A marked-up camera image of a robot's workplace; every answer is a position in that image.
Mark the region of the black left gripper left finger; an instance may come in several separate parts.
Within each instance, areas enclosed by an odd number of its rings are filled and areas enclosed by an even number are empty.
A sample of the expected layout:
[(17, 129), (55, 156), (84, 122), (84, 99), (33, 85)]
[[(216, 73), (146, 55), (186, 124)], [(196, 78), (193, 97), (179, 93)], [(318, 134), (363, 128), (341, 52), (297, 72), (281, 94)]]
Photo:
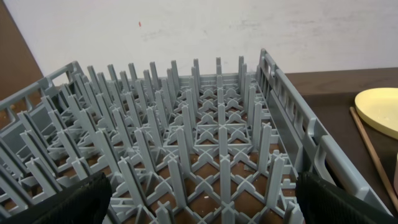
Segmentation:
[(102, 223), (111, 196), (109, 179), (97, 172), (1, 224)]

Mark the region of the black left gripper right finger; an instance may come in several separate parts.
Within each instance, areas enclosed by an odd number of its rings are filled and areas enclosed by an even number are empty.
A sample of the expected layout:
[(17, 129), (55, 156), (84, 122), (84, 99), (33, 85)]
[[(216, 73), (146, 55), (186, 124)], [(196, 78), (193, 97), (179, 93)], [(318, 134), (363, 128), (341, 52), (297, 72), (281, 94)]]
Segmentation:
[(311, 172), (298, 175), (295, 194), (306, 223), (397, 224), (397, 218)]

